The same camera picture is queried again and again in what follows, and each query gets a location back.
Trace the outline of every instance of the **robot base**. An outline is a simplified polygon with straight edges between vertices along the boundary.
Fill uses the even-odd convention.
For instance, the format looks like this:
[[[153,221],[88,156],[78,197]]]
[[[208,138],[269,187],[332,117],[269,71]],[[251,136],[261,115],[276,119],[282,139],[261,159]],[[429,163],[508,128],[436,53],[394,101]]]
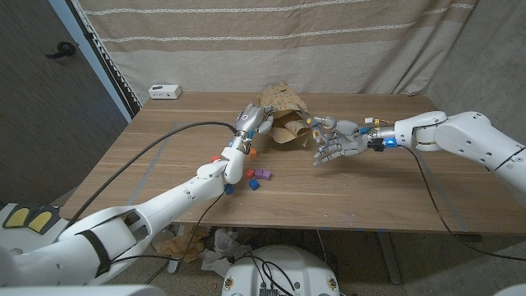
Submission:
[[[251,254],[279,266],[292,281],[295,290],[293,291],[285,275],[278,268],[269,264],[272,279],[292,295],[339,295],[334,272],[320,258],[301,248],[274,245],[259,248],[252,251]],[[254,261],[263,275],[264,284]],[[222,295],[285,295],[275,286],[275,291],[272,291],[270,280],[265,276],[262,268],[262,262],[258,259],[252,260],[251,257],[244,257],[236,261],[224,279]]]

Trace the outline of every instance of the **orange block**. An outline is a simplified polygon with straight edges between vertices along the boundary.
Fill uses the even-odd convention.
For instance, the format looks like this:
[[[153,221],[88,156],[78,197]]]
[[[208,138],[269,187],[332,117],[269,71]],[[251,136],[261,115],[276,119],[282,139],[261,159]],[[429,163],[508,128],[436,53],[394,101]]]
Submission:
[[[257,153],[256,148],[251,148],[250,152],[248,153],[248,156],[253,160],[256,158],[256,153]]]
[[[256,172],[254,172],[254,170],[252,170],[252,169],[246,169],[246,170],[245,170],[245,173],[244,173],[245,178],[251,180],[252,178],[254,178],[254,173],[256,173]]]

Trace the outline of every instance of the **door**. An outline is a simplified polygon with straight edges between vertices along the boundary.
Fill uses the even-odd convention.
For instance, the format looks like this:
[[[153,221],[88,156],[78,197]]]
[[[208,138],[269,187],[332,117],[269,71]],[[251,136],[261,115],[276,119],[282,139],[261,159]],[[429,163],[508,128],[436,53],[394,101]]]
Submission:
[[[0,201],[47,204],[77,186],[127,125],[48,1],[0,2]]]

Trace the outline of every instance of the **yellow pad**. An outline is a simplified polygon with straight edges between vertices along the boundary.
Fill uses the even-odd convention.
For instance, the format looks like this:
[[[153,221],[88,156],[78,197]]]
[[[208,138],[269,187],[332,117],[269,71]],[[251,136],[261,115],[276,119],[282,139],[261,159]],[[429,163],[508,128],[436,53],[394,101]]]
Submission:
[[[20,227],[24,225],[25,218],[30,213],[30,209],[28,208],[21,208],[18,209],[11,217],[9,217],[9,220],[6,222],[6,227]]]
[[[36,232],[40,232],[42,228],[49,222],[49,219],[53,217],[53,214],[51,212],[45,211],[43,213],[40,213],[36,218],[34,218],[29,225],[29,228],[33,229]]]

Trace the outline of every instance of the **small white box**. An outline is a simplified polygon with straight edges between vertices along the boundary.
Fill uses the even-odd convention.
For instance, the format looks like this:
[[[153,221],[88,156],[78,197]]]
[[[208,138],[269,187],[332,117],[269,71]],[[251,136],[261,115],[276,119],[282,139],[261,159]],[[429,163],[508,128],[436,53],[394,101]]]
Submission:
[[[176,99],[181,94],[179,85],[152,85],[148,90],[152,99]]]

